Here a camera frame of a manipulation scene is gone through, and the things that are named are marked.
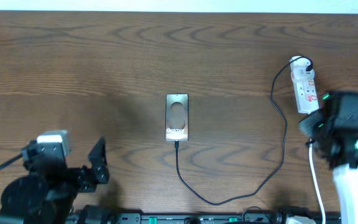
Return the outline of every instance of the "black cable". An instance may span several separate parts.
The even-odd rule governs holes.
[[[274,91],[274,84],[276,82],[276,79],[277,77],[281,74],[281,72],[287,68],[292,62],[298,60],[298,59],[301,59],[301,58],[306,58],[308,59],[311,64],[306,68],[306,71],[310,71],[312,68],[313,68],[313,62],[305,57],[305,56],[299,56],[297,57],[296,59],[288,62],[278,73],[277,75],[274,77],[273,79],[273,83],[272,83],[272,91],[270,92],[270,102],[272,103],[272,105],[274,106],[274,108],[280,113],[281,117],[283,118],[284,120],[284,123],[285,123],[285,129],[284,129],[284,136],[283,136],[283,151],[282,151],[282,160],[281,160],[281,163],[280,165],[269,175],[266,177],[266,179],[259,185],[259,187],[255,190],[254,193],[251,193],[251,194],[247,194],[247,195],[241,195],[241,196],[237,196],[237,197],[233,197],[233,198],[230,198],[230,199],[227,199],[227,200],[224,200],[222,202],[218,202],[218,203],[213,203],[213,202],[210,202],[208,200],[206,200],[205,198],[203,198],[202,196],[200,196],[197,192],[195,192],[188,184],[186,184],[186,182],[182,179],[181,175],[180,175],[180,172],[179,172],[179,164],[178,164],[178,148],[179,148],[179,142],[178,141],[175,141],[175,149],[176,149],[176,155],[177,155],[177,173],[178,173],[178,177],[180,179],[180,181],[183,183],[184,186],[187,187],[187,189],[189,189],[193,194],[195,194],[199,199],[201,199],[203,202],[209,204],[209,205],[215,205],[215,206],[218,206],[218,205],[223,205],[225,203],[228,203],[228,202],[231,202],[233,200],[237,200],[237,199],[240,199],[240,198],[246,198],[246,197],[251,197],[251,196],[254,196],[256,195],[261,189],[262,187],[281,169],[281,167],[283,166],[284,164],[284,154],[285,154],[285,138],[287,136],[287,127],[288,127],[288,123],[287,123],[287,119],[286,117],[284,116],[283,112],[278,108],[278,106],[274,103],[273,101],[273,91]]]
[[[9,159],[8,161],[4,162],[3,164],[0,165],[0,170],[2,170],[3,168],[11,165],[13,162],[15,162],[16,160],[20,159],[22,157],[22,154],[19,154],[15,157],[13,157],[12,159]]]
[[[266,215],[266,213],[265,213],[265,211],[263,210],[263,209],[261,209],[261,208],[259,208],[258,206],[251,206],[251,207],[248,207],[243,213],[242,213],[242,215],[241,215],[241,220],[242,221],[245,221],[246,220],[246,218],[245,218],[245,214],[250,210],[250,209],[252,209],[252,208],[257,208],[257,209],[259,209],[260,211],[262,211],[262,213],[266,216],[266,218],[267,218],[267,220],[270,222],[270,219],[269,219],[269,217]]]

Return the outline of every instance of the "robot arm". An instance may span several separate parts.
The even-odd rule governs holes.
[[[88,155],[91,168],[68,168],[66,131],[44,133],[21,150],[27,176],[10,183],[1,195],[0,223],[65,223],[78,193],[107,184],[105,140]],[[106,218],[113,218],[111,212]]]
[[[342,224],[358,223],[358,94],[332,91],[323,100],[300,129],[333,170]]]

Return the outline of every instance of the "wire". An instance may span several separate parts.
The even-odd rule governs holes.
[[[225,203],[228,203],[228,202],[231,202],[233,200],[237,200],[237,199],[240,199],[240,198],[247,198],[247,197],[251,197],[251,196],[254,196],[256,195],[261,189],[262,187],[281,169],[281,167],[283,166],[284,164],[284,155],[285,155],[285,138],[287,136],[287,127],[288,127],[288,123],[287,123],[287,119],[286,117],[284,116],[283,112],[278,108],[278,106],[274,103],[273,101],[273,92],[274,92],[274,84],[276,82],[276,79],[277,77],[281,74],[281,72],[287,68],[292,62],[296,61],[296,60],[299,60],[301,58],[306,58],[308,59],[310,62],[311,62],[311,65],[308,66],[307,69],[312,69],[311,66],[313,66],[313,62],[305,57],[305,56],[299,56],[297,57],[296,59],[288,62],[278,73],[277,75],[274,77],[273,79],[273,83],[272,83],[272,91],[270,92],[270,102],[272,103],[272,105],[274,106],[274,108],[280,113],[281,117],[283,118],[284,120],[284,123],[285,123],[285,128],[284,128],[284,136],[283,136],[283,143],[282,143],[282,146],[283,146],[283,149],[282,149],[282,158],[281,158],[281,163],[280,165],[270,174],[266,177],[266,179],[259,185],[259,187],[255,190],[254,193],[251,193],[251,194],[246,194],[246,195],[241,195],[241,196],[237,196],[237,197],[233,197],[233,198],[230,198],[230,199],[227,199],[227,200],[224,200],[222,202],[218,202],[218,203],[214,203],[214,202],[210,202],[208,200],[206,200],[205,198],[203,198],[202,196],[200,196],[197,192],[195,192],[181,177],[180,175],[180,172],[179,172],[179,164],[178,164],[178,148],[179,148],[179,142],[178,141],[175,141],[175,149],[176,149],[176,161],[177,161],[177,173],[178,173],[178,177],[180,179],[180,181],[183,183],[184,186],[187,187],[187,189],[189,189],[193,194],[195,194],[199,199],[201,199],[203,202],[209,204],[209,205],[214,205],[214,206],[218,206],[218,205],[223,205]]]
[[[16,160],[20,159],[22,157],[22,154],[19,154],[15,157],[13,157],[12,159],[9,159],[8,161],[4,162],[3,164],[0,165],[0,170],[2,170],[3,168],[11,165],[13,162],[15,162]]]
[[[251,207],[248,207],[248,208],[242,213],[242,215],[241,215],[241,220],[242,220],[242,221],[245,221],[245,220],[246,220],[246,218],[245,218],[244,215],[245,215],[251,208],[257,208],[257,209],[261,210],[262,213],[266,216],[267,220],[270,222],[270,219],[269,219],[269,217],[266,215],[265,211],[264,211],[263,209],[259,208],[258,206],[255,206],[255,205],[254,205],[254,206],[251,206]]]
[[[316,195],[317,195],[317,199],[318,199],[318,204],[320,205],[321,224],[325,224],[326,223],[326,212],[324,210],[323,200],[321,199],[320,190],[318,188],[316,172],[314,171],[313,143],[312,142],[309,142],[309,164],[310,164],[311,176],[313,177],[314,188],[316,189]]]

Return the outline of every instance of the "white power strip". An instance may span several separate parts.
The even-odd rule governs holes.
[[[318,100],[316,85],[314,84],[314,70],[306,71],[307,66],[312,62],[307,58],[299,58],[301,56],[294,56],[291,58],[291,79],[293,82],[293,89],[295,91],[296,105],[299,113],[307,113],[318,110]],[[321,199],[320,191],[318,188],[316,172],[314,171],[313,164],[313,144],[309,143],[309,164],[310,171],[313,177],[314,188],[321,211],[321,223],[326,224],[326,213],[324,210],[323,199]]]
[[[294,56],[290,62],[300,56]],[[291,63],[291,79],[295,91],[296,105],[299,113],[311,113],[318,109],[314,70],[306,71],[311,62],[307,58],[299,58]]]

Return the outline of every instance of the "white cable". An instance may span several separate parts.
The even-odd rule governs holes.
[[[320,205],[320,211],[321,211],[321,224],[326,224],[326,212],[324,210],[323,200],[321,199],[320,190],[318,189],[318,183],[316,179],[316,172],[314,171],[314,165],[313,165],[313,143],[309,143],[309,163],[310,163],[310,171],[311,175],[313,177],[314,182],[314,188],[316,189],[316,195],[318,199],[318,203]]]

